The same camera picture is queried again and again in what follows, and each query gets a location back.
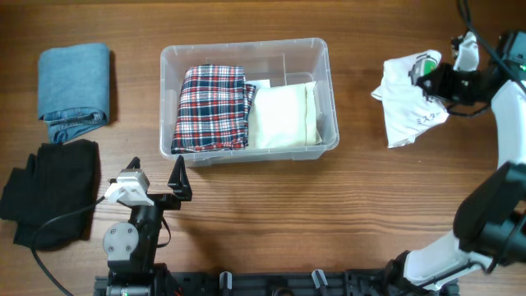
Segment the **white printed t-shirt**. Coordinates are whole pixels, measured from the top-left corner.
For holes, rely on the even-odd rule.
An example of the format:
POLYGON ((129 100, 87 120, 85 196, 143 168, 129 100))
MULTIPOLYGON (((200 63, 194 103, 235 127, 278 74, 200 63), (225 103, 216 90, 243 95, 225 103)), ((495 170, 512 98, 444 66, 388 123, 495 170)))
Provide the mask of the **white printed t-shirt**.
POLYGON ((413 144, 418 136, 448 119, 445 106, 414 85, 440 61, 441 53, 436 50, 384 61, 381 84, 371 96, 382 103, 389 148, 413 144))

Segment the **plaid flannel shirt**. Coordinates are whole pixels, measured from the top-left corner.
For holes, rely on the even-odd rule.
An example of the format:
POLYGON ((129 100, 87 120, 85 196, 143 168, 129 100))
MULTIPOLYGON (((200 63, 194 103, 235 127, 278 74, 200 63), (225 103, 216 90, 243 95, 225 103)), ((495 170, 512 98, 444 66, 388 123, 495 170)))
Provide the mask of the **plaid flannel shirt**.
POLYGON ((173 154, 243 150, 256 86, 243 67, 205 64, 189 67, 179 96, 171 143, 173 154))

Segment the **cream cloth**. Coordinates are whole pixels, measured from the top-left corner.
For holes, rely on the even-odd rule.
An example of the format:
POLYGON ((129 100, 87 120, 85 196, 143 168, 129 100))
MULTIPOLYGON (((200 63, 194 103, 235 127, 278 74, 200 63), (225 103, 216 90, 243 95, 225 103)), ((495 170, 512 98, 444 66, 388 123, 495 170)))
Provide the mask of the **cream cloth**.
POLYGON ((260 89, 248 117, 248 148, 273 149, 321 143, 314 81, 260 89))

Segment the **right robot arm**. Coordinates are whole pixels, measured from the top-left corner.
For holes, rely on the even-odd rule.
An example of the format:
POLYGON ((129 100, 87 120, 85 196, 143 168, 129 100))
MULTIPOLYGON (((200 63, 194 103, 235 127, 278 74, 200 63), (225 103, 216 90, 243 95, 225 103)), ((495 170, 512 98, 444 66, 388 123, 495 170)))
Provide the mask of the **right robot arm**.
POLYGON ((485 47, 474 29, 452 40, 454 62, 435 50, 387 60, 373 92, 384 107, 389 147, 411 143, 429 127, 454 115, 459 105, 474 115, 492 111, 497 126, 498 165, 459 206, 452 229, 428 246, 402 252, 382 271, 350 271, 348 282, 362 293, 451 295, 457 279, 491 273, 525 259, 525 33, 505 32, 485 47))

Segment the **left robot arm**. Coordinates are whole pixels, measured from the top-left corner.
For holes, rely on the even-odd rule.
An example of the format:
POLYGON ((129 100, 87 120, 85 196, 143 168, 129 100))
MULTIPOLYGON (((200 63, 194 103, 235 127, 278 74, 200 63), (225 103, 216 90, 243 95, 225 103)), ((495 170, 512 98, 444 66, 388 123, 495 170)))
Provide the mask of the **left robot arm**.
POLYGON ((149 193, 150 181, 134 158, 130 165, 110 181, 104 194, 111 203, 131 210, 127 222, 112 225, 104 235, 103 248, 108 268, 115 275, 142 276, 153 271, 161 227, 166 225, 164 212, 179 210, 181 203, 192 199, 185 161, 178 156, 168 179, 169 193, 149 193))

